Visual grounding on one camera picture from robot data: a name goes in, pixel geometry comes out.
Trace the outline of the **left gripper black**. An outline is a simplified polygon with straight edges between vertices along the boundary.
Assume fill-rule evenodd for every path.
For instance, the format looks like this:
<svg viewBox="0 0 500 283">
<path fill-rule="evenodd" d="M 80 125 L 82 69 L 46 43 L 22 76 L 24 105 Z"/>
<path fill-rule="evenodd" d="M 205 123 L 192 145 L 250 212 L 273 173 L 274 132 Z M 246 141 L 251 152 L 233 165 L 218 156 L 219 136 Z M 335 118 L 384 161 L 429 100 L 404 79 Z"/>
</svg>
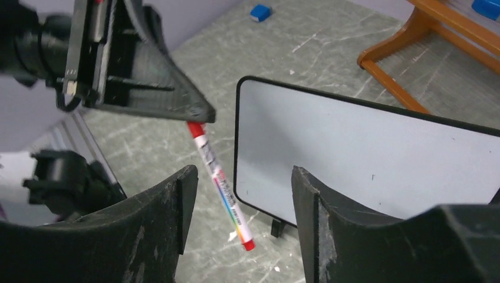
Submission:
<svg viewBox="0 0 500 283">
<path fill-rule="evenodd" d="M 213 123 L 216 110 L 170 57 L 161 17 L 142 1 L 75 1 L 45 18 L 48 87 L 59 110 Z"/>
</svg>

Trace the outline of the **red whiteboard marker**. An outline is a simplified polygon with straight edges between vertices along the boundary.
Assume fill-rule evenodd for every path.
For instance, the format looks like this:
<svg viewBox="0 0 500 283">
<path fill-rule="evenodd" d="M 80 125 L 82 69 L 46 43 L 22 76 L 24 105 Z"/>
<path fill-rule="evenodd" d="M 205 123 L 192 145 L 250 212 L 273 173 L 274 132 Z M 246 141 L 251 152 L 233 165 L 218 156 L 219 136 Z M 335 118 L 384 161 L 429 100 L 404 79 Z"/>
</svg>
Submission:
<svg viewBox="0 0 500 283">
<path fill-rule="evenodd" d="M 233 191 L 229 187 L 225 172 L 223 171 L 215 152 L 212 150 L 203 124 L 197 122 L 187 122 L 187 126 L 193 137 L 193 141 L 198 148 L 198 152 L 203 160 L 203 163 L 206 166 L 207 172 L 219 195 L 221 196 L 222 203 L 235 226 L 235 231 L 242 246 L 246 251 L 253 250 L 255 248 L 255 243 L 251 230 L 249 229 L 243 213 L 235 199 Z"/>
</svg>

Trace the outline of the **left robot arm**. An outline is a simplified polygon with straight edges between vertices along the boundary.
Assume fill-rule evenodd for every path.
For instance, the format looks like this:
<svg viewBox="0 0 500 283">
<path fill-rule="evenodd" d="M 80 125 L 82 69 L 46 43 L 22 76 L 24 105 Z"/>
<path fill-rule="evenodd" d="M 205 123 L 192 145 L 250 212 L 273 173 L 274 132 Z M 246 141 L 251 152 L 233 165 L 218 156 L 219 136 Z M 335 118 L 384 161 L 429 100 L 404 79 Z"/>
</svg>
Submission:
<svg viewBox="0 0 500 283">
<path fill-rule="evenodd" d="M 177 67 L 162 19 L 143 1 L 74 1 L 70 13 L 1 2 L 1 221 L 54 223 L 73 212 L 24 187 L 48 149 L 116 178 L 83 111 L 213 123 L 216 111 Z"/>
</svg>

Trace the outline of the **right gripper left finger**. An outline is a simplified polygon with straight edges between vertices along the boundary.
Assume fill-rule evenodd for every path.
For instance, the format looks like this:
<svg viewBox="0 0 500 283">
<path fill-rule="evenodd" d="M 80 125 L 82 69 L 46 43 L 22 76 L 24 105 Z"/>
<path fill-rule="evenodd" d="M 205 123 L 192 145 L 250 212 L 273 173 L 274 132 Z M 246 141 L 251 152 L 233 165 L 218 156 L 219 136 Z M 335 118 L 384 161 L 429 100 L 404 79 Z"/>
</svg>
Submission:
<svg viewBox="0 0 500 283">
<path fill-rule="evenodd" d="M 1 223 L 2 282 L 173 282 L 198 187 L 188 165 L 74 221 Z"/>
</svg>

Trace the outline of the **whiteboard with black frame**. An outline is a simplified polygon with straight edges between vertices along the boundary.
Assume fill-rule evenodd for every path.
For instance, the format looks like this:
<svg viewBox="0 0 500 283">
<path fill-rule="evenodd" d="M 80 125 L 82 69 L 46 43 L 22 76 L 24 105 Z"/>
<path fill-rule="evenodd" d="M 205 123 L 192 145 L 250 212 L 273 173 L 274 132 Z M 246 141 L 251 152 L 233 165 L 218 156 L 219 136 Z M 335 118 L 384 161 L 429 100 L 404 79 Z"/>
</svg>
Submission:
<svg viewBox="0 0 500 283">
<path fill-rule="evenodd" d="M 295 225 L 291 174 L 397 218 L 499 195 L 499 130 L 255 76 L 236 87 L 233 184 Z"/>
</svg>

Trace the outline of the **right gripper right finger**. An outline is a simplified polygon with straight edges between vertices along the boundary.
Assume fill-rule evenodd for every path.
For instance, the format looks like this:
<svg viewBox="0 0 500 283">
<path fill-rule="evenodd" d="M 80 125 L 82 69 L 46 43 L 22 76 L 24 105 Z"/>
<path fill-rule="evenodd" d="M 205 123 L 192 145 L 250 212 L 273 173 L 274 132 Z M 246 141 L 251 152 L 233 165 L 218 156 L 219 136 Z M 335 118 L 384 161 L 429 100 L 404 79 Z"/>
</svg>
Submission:
<svg viewBox="0 0 500 283">
<path fill-rule="evenodd" d="M 438 205 L 401 220 L 291 175 L 307 282 L 498 282 L 499 205 Z"/>
</svg>

